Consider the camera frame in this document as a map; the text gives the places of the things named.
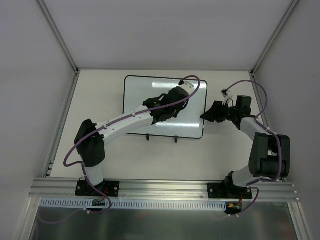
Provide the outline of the white whiteboard with black frame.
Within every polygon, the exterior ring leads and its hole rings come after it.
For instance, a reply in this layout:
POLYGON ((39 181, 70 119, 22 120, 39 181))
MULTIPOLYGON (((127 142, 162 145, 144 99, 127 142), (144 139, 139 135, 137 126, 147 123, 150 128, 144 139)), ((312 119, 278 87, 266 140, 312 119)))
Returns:
MULTIPOLYGON (((179 81, 178 78, 126 76, 124 79, 123 113, 134 110, 149 98, 167 94, 171 89, 178 86, 179 81)), ((201 139, 205 124, 201 115, 206 110, 208 84, 205 80, 200 82, 199 90, 189 99, 186 109, 182 110, 176 118, 173 117, 165 122, 139 128, 131 133, 135 135, 201 139)))

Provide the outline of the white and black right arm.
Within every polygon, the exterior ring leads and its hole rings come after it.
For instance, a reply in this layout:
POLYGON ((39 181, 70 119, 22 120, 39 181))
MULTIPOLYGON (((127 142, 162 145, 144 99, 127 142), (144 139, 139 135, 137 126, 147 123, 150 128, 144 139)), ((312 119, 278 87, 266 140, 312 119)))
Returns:
POLYGON ((291 166, 291 141, 287 135, 277 134, 252 115, 252 98, 239 95, 234 106, 228 101, 215 101, 201 115, 208 122, 232 122, 235 127, 252 140, 248 165, 230 172, 219 184, 228 198, 235 198, 247 187, 258 182, 275 182, 288 177, 291 166))

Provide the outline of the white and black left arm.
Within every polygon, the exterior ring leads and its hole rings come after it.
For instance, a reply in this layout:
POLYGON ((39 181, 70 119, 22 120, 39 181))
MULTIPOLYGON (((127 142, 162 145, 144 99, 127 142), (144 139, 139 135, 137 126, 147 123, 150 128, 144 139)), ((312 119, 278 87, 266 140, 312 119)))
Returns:
POLYGON ((176 118, 188 104, 194 86, 189 82, 171 89, 167 94, 149 98, 133 111, 110 121, 93 123, 91 119, 82 122, 74 140, 77 153, 83 161, 86 189, 94 196, 104 191, 102 162, 105 160, 105 146, 113 140, 139 128, 176 118))

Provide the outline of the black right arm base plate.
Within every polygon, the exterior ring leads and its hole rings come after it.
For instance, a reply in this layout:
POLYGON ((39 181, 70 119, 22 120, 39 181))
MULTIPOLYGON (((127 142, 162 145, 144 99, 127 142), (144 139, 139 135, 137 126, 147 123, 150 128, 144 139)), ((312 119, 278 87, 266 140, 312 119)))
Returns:
POLYGON ((253 198, 252 191, 246 187, 238 187, 234 185, 225 185, 220 183, 208 183, 207 193, 209 199, 245 199, 253 198))

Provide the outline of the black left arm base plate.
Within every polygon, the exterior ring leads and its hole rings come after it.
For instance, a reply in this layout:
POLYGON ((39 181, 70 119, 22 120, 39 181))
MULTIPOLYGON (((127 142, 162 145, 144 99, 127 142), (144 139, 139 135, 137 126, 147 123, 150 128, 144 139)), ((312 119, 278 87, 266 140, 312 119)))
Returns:
MULTIPOLYGON (((120 182, 113 180, 104 180, 95 186, 97 190, 104 193, 108 197, 118 197, 120 190, 120 182)), ((86 180, 78 180, 75 188, 75 195, 81 197, 101 197, 102 195, 94 190, 86 180)))

